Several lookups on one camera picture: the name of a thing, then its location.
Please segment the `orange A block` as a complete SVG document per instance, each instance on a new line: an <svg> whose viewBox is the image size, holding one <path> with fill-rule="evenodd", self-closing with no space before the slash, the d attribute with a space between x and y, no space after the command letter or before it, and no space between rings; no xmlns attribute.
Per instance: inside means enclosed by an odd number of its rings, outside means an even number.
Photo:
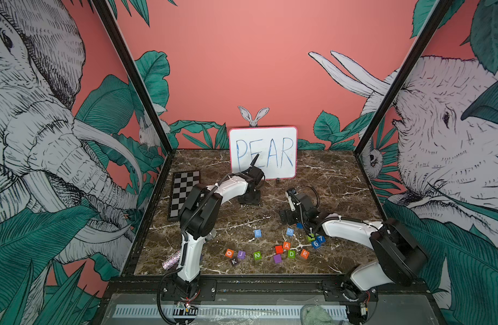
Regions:
<svg viewBox="0 0 498 325"><path fill-rule="evenodd" d="M289 251L291 249L291 243L290 242L284 242L282 246L283 246L283 249L285 251Z"/></svg>

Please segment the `orange R block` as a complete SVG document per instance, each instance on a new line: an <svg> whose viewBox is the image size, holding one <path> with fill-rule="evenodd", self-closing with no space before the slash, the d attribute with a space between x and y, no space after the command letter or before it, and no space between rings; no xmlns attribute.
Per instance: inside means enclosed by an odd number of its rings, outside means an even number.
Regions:
<svg viewBox="0 0 498 325"><path fill-rule="evenodd" d="M310 256L310 252L308 252L307 250L303 249L300 253L300 256L303 258L303 259L308 259L309 256Z"/></svg>

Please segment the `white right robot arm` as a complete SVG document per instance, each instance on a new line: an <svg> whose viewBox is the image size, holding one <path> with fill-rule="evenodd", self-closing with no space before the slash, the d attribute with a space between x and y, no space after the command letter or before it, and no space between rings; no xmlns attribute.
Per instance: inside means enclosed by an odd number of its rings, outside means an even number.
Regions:
<svg viewBox="0 0 498 325"><path fill-rule="evenodd" d="M429 260L429 255L409 230L396 219L366 222L325 213L309 196L294 188L286 191L289 208L280 211L282 222L299 223L314 244L328 237L341 238L372 249L376 259L353 268L339 284L349 301L384 284L408 287Z"/></svg>

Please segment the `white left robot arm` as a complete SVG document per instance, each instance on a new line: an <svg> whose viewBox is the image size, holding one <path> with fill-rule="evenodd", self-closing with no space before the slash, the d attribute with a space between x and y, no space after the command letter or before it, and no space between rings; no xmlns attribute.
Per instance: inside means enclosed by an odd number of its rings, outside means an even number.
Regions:
<svg viewBox="0 0 498 325"><path fill-rule="evenodd" d="M179 211L181 254L177 277L185 284L200 275L200 256L206 237L211 233L223 203L237 199L240 204L260 203L259 184L264 172L250 166L238 173L229 173L217 183L195 185Z"/></svg>

